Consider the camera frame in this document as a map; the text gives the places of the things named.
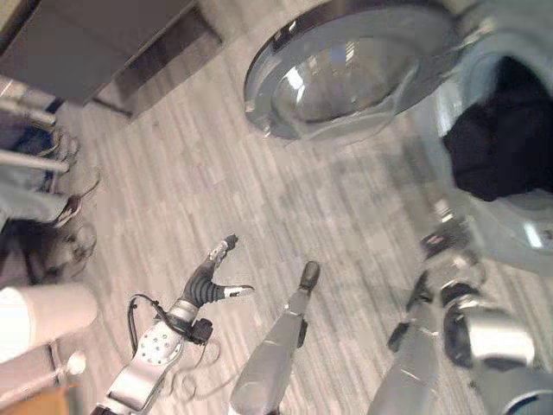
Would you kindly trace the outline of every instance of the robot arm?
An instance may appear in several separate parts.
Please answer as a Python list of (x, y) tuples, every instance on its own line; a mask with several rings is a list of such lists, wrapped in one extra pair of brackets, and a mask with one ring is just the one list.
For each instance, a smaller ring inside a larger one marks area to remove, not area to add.
[(238, 238), (231, 235), (210, 252), (188, 280), (181, 297), (167, 313), (157, 302), (149, 300), (156, 309), (157, 316), (154, 324), (144, 332), (139, 341), (134, 336), (132, 310), (137, 297), (147, 297), (133, 297), (129, 308), (129, 328), (134, 356), (117, 376), (104, 402), (96, 407), (92, 415), (148, 413), (162, 390), (166, 373), (181, 358), (185, 342), (206, 343), (213, 331), (211, 322), (206, 319), (194, 322), (200, 307), (205, 303), (253, 292), (249, 285), (223, 287), (212, 282), (215, 269), (237, 241)]

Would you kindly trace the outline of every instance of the black cloth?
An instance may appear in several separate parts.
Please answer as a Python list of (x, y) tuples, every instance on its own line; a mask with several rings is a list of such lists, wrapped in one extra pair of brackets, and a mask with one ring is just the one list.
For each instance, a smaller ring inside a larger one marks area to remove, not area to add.
[(553, 188), (553, 104), (513, 59), (500, 62), (493, 95), (463, 112), (443, 142), (457, 187), (484, 201)]

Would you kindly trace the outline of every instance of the wooden floor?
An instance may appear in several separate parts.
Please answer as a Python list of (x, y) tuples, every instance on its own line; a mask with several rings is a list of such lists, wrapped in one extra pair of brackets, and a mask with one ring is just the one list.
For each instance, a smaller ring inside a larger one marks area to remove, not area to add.
[[(79, 278), (95, 290), (103, 316), (60, 345), (65, 355), (80, 348), (88, 356), (78, 379), (84, 413), (130, 358), (130, 295), (147, 293), (167, 308), (229, 233), (240, 242), (217, 280), (250, 284), (256, 293), (202, 310), (213, 320), (216, 342), (152, 413), (226, 413), (232, 382), (308, 259), (321, 262), (322, 274), (283, 413), (358, 414), (369, 407), (392, 363), (385, 344), (422, 269), (418, 241), (432, 230), (431, 209), (441, 194), (409, 114), (343, 148), (285, 146), (246, 122), (242, 86), (252, 57), (313, 3), (205, 0), (200, 5), (223, 46), (149, 109), (131, 121), (93, 105), (61, 109), (60, 122), (82, 143), (71, 187), (85, 188), (96, 166), (102, 174), (82, 213), (97, 229), (98, 246)], [(162, 91), (164, 76), (153, 76), (149, 87)], [(552, 370), (553, 282), (486, 266), (488, 292), (528, 324), (540, 361)], [(151, 317), (146, 306), (139, 309), (139, 328)], [(176, 370), (186, 370), (199, 353), (188, 346)], [(483, 413), (467, 375), (446, 361), (441, 371), (435, 413)]]

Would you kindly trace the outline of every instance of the cable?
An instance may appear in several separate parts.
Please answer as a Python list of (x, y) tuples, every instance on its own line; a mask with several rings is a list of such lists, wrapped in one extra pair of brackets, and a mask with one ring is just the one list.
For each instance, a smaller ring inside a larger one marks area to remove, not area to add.
[(87, 196), (88, 194), (90, 194), (95, 188), (98, 187), (98, 185), (100, 184), (100, 181), (102, 180), (102, 176), (100, 174), (100, 170), (98, 167), (94, 168), (94, 170), (96, 171), (96, 182), (94, 182), (94, 184), (87, 190), (85, 190), (83, 193), (80, 194), (80, 197), (85, 197)]
[(149, 302), (149, 305), (156, 311), (159, 318), (161, 318), (161, 320), (167, 325), (167, 327), (173, 330), (177, 335), (180, 335), (185, 339), (190, 338), (189, 332), (179, 329), (168, 319), (167, 313), (162, 308), (162, 306), (159, 305), (158, 301), (154, 301), (144, 294), (135, 294), (130, 298), (129, 308), (127, 309), (127, 326), (129, 328), (130, 345), (132, 346), (133, 356), (137, 353), (138, 350), (137, 326), (135, 325), (134, 317), (134, 310), (138, 307), (136, 304), (138, 298), (143, 298), (147, 300)]

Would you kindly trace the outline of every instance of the leg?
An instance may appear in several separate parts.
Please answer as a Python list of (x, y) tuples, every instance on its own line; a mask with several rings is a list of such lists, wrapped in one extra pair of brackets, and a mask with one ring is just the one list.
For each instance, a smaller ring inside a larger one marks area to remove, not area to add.
[(67, 205), (68, 196), (51, 195), (0, 182), (0, 212), (9, 219), (52, 222)]

